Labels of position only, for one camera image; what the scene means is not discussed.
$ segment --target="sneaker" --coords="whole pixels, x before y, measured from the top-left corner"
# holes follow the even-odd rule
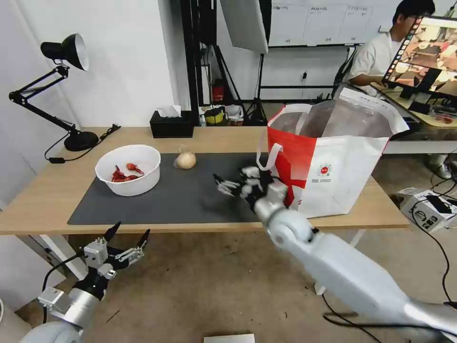
[[[451,154],[450,157],[447,159],[447,163],[451,168],[453,174],[457,175],[457,156],[455,156],[455,154]]]
[[[440,177],[443,180],[448,180],[452,178],[451,170],[449,169],[446,162],[444,162],[441,165],[427,163],[426,166],[428,169],[430,169],[431,172],[433,172],[436,176]]]

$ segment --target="white box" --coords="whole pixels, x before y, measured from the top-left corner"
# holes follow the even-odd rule
[[[428,191],[417,191],[414,193],[414,189],[405,189],[398,193],[406,195],[407,197],[401,204],[401,212],[415,225],[413,220],[412,207],[414,205],[414,218],[422,229],[427,232],[433,232],[442,228],[450,228],[457,225],[457,206],[450,204],[443,197],[439,197],[452,211],[452,213],[439,213],[436,208],[428,201],[422,201],[428,195],[438,194]]]
[[[254,334],[242,334],[233,336],[205,337],[203,343],[256,343]]]

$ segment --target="black desk lamp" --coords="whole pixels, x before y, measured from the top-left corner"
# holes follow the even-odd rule
[[[57,64],[57,67],[34,82],[29,83],[27,86],[22,87],[20,90],[11,92],[10,100],[68,131],[70,135],[64,141],[64,145],[67,150],[82,151],[93,148],[99,141],[96,134],[88,131],[81,132],[76,129],[75,124],[52,116],[29,103],[30,98],[40,94],[42,91],[45,91],[49,87],[52,87],[56,83],[59,83],[68,77],[69,66],[63,63],[64,60],[67,60],[78,69],[84,71],[89,69],[89,59],[86,54],[86,47],[82,37],[78,33],[74,33],[65,38],[62,43],[44,42],[41,44],[40,48],[43,55],[52,59],[54,63]],[[43,81],[55,73],[60,74],[58,79],[45,86],[31,88],[33,85]]]

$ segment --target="computer monitor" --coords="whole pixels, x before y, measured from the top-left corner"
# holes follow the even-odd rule
[[[419,17],[384,76],[390,86],[457,101],[457,20]]]

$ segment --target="shopping bag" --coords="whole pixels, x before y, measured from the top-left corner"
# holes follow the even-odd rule
[[[257,164],[288,186],[285,204],[307,217],[346,214],[391,136],[408,130],[398,111],[344,89],[335,101],[284,106],[267,126],[268,161]]]

